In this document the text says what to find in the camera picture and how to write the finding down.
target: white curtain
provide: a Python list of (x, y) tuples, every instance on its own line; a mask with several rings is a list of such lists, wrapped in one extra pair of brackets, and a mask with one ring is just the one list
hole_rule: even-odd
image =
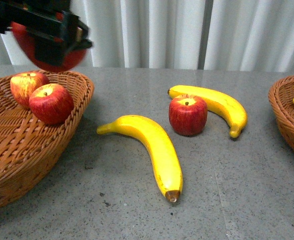
[[(72, 0), (71, 11), (94, 43), (81, 66), (294, 71), (294, 0)], [(10, 32), (0, 64), (31, 64)]]

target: banana tip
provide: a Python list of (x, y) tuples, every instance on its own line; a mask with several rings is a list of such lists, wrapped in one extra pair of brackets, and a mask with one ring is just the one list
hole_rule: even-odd
[(165, 193), (166, 199), (171, 203), (177, 202), (180, 195), (181, 195), (180, 190), (171, 190), (171, 191), (167, 191)]

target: woven basket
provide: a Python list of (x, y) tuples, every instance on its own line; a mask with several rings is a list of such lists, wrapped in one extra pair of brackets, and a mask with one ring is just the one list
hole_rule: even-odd
[(37, 72), (66, 87), (74, 109), (64, 123), (45, 125), (15, 102), (10, 90), (13, 75), (0, 78), (0, 207), (25, 195), (48, 174), (94, 94), (93, 82), (78, 72)]
[(275, 82), (269, 89), (268, 99), (276, 116), (281, 135), (294, 151), (294, 75)]

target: red apple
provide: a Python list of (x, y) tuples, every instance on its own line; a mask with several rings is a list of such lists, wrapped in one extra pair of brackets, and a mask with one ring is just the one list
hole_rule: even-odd
[(49, 84), (48, 77), (41, 72), (21, 72), (10, 79), (10, 90), (17, 103), (29, 108), (29, 98), (39, 87)]
[(200, 96), (181, 94), (169, 104), (169, 123), (176, 133), (183, 136), (201, 133), (207, 122), (207, 114), (207, 104)]
[(26, 56), (40, 69), (49, 72), (63, 72), (77, 66), (86, 56), (87, 49), (74, 50), (66, 55), (61, 66), (53, 66), (46, 62), (39, 61), (35, 58), (35, 39), (30, 36), (24, 25), (16, 22), (11, 22), (11, 31), (20, 48)]
[(37, 88), (29, 98), (31, 112), (45, 124), (61, 124), (74, 109), (74, 101), (64, 86), (50, 83)]

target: banana stem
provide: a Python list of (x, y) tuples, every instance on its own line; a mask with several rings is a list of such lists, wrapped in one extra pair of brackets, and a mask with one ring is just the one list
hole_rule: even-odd
[(96, 133), (99, 135), (113, 132), (113, 122), (107, 123), (97, 127)]

